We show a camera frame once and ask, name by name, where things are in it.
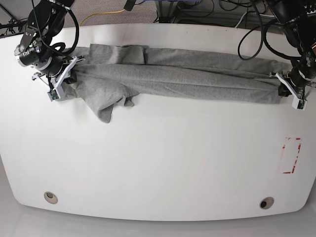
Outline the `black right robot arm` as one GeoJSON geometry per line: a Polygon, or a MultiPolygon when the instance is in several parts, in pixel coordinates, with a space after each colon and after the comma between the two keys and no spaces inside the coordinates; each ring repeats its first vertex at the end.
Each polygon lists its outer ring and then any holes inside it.
{"type": "Polygon", "coordinates": [[[26,29],[14,55],[23,66],[34,66],[46,75],[48,86],[53,88],[51,79],[59,76],[65,68],[64,60],[71,60],[79,40],[79,24],[72,12],[73,0],[41,0],[32,3],[26,29]],[[69,14],[75,24],[75,40],[71,48],[66,49],[63,42],[51,44],[64,27],[65,16],[69,14]]]}

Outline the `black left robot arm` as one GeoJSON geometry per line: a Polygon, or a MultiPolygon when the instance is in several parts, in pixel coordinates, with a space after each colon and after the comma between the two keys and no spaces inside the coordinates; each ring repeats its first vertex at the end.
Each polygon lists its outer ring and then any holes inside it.
{"type": "Polygon", "coordinates": [[[313,0],[267,0],[267,7],[274,15],[263,28],[263,42],[275,55],[291,61],[292,69],[285,77],[294,91],[305,96],[305,87],[316,78],[316,21],[309,17],[305,7],[313,0]],[[289,44],[300,56],[285,55],[273,49],[267,41],[267,31],[273,24],[282,28],[289,44]]]}

